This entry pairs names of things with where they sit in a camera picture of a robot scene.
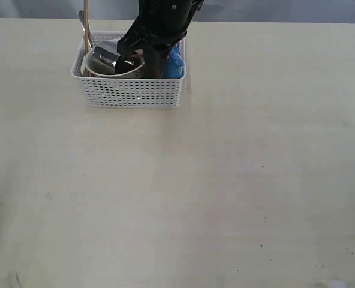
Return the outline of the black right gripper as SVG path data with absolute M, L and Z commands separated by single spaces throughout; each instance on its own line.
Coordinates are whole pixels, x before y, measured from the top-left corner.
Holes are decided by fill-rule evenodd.
M 138 72 L 144 58 L 143 78 L 160 79 L 160 55 L 187 35 L 188 27 L 203 3 L 192 0 L 139 1 L 137 18 L 117 43 L 115 75 Z

